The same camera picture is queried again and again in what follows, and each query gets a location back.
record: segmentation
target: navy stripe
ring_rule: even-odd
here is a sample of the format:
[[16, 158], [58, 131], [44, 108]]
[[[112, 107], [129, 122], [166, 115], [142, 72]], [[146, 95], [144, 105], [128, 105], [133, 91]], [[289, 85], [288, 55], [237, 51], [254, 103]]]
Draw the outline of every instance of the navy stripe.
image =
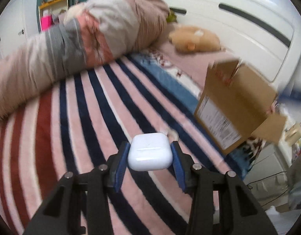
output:
[[[94, 164], [95, 167], [97, 167], [100, 164], [106, 163], [106, 160], [102, 153], [101, 147], [99, 145], [96, 132], [93, 128], [92, 121], [88, 112], [80, 74], [76, 74], [74, 76], [74, 83], [75, 83], [76, 99], [77, 99], [77, 105], [79, 109], [79, 116], [81, 120], [84, 139], [92, 163]], [[122, 191], [120, 191], [119, 193], [110, 192], [108, 193], [108, 197], [111, 201], [111, 204], [114, 206], [114, 209], [117, 212], [119, 218], [122, 220], [122, 222], [124, 223], [124, 225], [127, 227], [127, 229], [131, 234], [136, 234], [136, 235], [150, 234], [147, 227], [138, 218], [131, 205], [127, 202], [126, 198], [123, 196]]]
[[149, 102], [150, 105], [156, 110], [161, 118], [169, 125], [170, 128], [176, 130], [180, 139], [188, 147], [188, 149], [198, 158], [198, 160], [210, 171], [217, 172], [213, 163], [206, 156], [203, 150], [197, 145], [197, 143], [188, 135], [183, 127], [170, 115], [170, 113], [160, 104], [160, 102], [146, 89], [146, 87], [140, 82], [140, 80], [126, 67], [126, 65], [120, 60], [116, 60], [123, 72], [129, 77], [129, 79], [136, 86], [138, 91]]
[[[184, 106], [182, 102], [180, 102], [172, 93], [170, 93], [167, 89], [165, 89], [158, 80], [143, 66], [141, 66], [137, 61], [134, 60], [130, 55], [127, 58], [139, 69], [155, 86], [161, 91], [161, 93], [171, 102], [173, 103], [192, 123], [193, 125], [205, 136], [205, 138], [209, 141], [209, 143], [218, 151], [218, 153], [224, 157], [221, 150], [218, 148], [216, 143], [212, 140], [212, 138], [208, 135], [207, 131], [197, 122], [194, 115]], [[229, 167], [234, 170], [238, 176], [242, 175], [242, 171], [237, 163], [229, 156], [226, 156], [225, 161], [229, 165]]]
[[[66, 98], [66, 81], [60, 82], [59, 86], [59, 106], [60, 106], [60, 133], [62, 141], [62, 151], [65, 157], [67, 171], [72, 171], [73, 174], [79, 174], [77, 170], [74, 155], [72, 152], [70, 133], [69, 133], [69, 121], [67, 115], [67, 98]], [[86, 217], [86, 199], [87, 196], [81, 193], [81, 210]]]
[[[121, 100], [123, 101], [124, 105], [127, 107], [129, 112], [131, 113], [132, 117], [140, 127], [143, 133], [153, 133], [157, 132], [156, 129], [151, 125], [151, 123], [148, 121], [148, 119], [145, 117], [143, 112], [137, 107], [137, 105], [133, 102], [132, 98], [128, 94], [128, 92], [125, 90], [125, 88], [121, 85], [120, 81], [117, 79], [114, 72], [108, 68], [107, 66], [104, 67], [105, 70], [108, 72], [107, 75], [111, 79], [111, 82], [114, 84]], [[173, 170], [173, 167], [170, 166], [168, 168], [168, 171], [175, 177], [175, 173]]]
[[[107, 73], [111, 71], [109, 65], [105, 65], [103, 67]], [[108, 101], [105, 97], [103, 89], [99, 83], [99, 80], [95, 74], [95, 72], [89, 71], [88, 72], [91, 84], [93, 86], [95, 95], [97, 100], [99, 100], [100, 110], [104, 121], [109, 129], [109, 132], [116, 144], [119, 148], [123, 141], [128, 141], [126, 135], [124, 134], [121, 126], [119, 125], [112, 109], [110, 108]], [[126, 99], [128, 93], [124, 89], [124, 87], [119, 85], [119, 80], [117, 79], [116, 75], [107, 73], [109, 79], [114, 84], [116, 90], [121, 88], [121, 91], [118, 92], [122, 101]], [[127, 99], [130, 102], [130, 106], [132, 105], [133, 101], [131, 98]], [[136, 107], [134, 112], [141, 113], [140, 110]], [[145, 122], [142, 116], [139, 116], [140, 122]], [[149, 132], [153, 132], [152, 127], [148, 127], [147, 130]], [[141, 189], [143, 195], [145, 196], [146, 200], [150, 203], [153, 209], [157, 212], [159, 217], [169, 226], [169, 228], [175, 233], [179, 235], [183, 235], [186, 232], [187, 223], [186, 221], [175, 211], [175, 209], [170, 205], [170, 203], [165, 199], [165, 197], [161, 194], [158, 190], [156, 185], [154, 184], [153, 180], [149, 176], [148, 172], [136, 172], [129, 169], [132, 178], [134, 179], [137, 186]]]
[[131, 55], [140, 66], [145, 68], [167, 91], [175, 96], [194, 114], [198, 104], [197, 97], [178, 82], [170, 73], [166, 72], [158, 62], [147, 54]]

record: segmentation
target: stuffed animal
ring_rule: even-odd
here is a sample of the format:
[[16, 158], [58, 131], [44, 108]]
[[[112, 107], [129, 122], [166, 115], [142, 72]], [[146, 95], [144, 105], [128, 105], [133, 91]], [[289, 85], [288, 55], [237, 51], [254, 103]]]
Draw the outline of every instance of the stuffed animal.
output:
[[179, 27], [169, 34], [169, 40], [182, 53], [213, 52], [221, 49], [216, 34], [196, 26]]

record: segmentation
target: pink striped blanket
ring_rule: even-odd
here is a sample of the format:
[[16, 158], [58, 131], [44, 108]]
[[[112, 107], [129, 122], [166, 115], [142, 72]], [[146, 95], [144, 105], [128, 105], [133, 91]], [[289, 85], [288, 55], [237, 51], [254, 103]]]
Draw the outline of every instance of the pink striped blanket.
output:
[[[167, 128], [179, 134], [182, 151], [195, 162], [241, 175], [195, 121], [196, 105], [188, 88], [140, 54], [61, 81], [0, 124], [1, 216], [22, 234], [67, 171], [89, 172], [116, 153], [122, 141]], [[120, 193], [108, 197], [115, 234], [185, 234], [192, 199], [171, 169], [128, 169]]]

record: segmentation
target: white headboard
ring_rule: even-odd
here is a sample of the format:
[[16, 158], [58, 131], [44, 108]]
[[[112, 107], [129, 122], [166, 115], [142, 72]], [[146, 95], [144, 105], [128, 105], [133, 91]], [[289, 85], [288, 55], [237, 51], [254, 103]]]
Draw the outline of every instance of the white headboard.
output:
[[178, 22], [215, 32], [221, 45], [252, 64], [273, 86], [285, 85], [301, 54], [301, 19], [269, 0], [164, 0]]

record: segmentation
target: bed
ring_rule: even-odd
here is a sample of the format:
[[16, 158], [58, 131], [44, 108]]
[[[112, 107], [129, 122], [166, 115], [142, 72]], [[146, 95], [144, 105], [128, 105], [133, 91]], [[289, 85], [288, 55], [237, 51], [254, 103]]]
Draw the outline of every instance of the bed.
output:
[[[228, 54], [205, 56], [202, 70]], [[195, 121], [197, 102], [195, 90], [150, 54], [122, 57], [61, 81], [0, 124], [3, 219], [22, 234], [67, 171], [89, 172], [116, 153], [122, 141], [167, 128], [176, 130], [182, 150], [195, 162], [242, 176], [236, 161], [224, 157]], [[191, 207], [169, 170], [127, 170], [122, 192], [110, 194], [109, 202], [115, 234], [184, 234]]]
[[[227, 52], [196, 57], [196, 67], [171, 59], [171, 53], [162, 53], [160, 47], [131, 54], [61, 81], [2, 122], [0, 214], [16, 234], [22, 234], [63, 174], [89, 172], [116, 153], [122, 141], [131, 141], [140, 133], [173, 129], [182, 150], [195, 162], [221, 173], [234, 170], [241, 178], [249, 171], [255, 153], [249, 155], [242, 146], [224, 156], [194, 119], [204, 83], [204, 76], [199, 75], [206, 74], [209, 63], [240, 56], [275, 87], [287, 82], [300, 56], [299, 24], [275, 6], [263, 6], [260, 0], [233, 0], [223, 7], [227, 10], [212, 0], [165, 1], [181, 12], [180, 23], [216, 32]], [[229, 1], [221, 3], [228, 6]], [[228, 11], [247, 2], [253, 2], [251, 8], [258, 15], [271, 12], [265, 21], [277, 29], [272, 31], [277, 36]], [[264, 45], [265, 40], [273, 50]], [[115, 234], [185, 233], [191, 198], [182, 193], [169, 169], [127, 170], [121, 193], [108, 196]], [[214, 205], [217, 210], [216, 193]], [[86, 225], [86, 209], [82, 212], [82, 224]]]

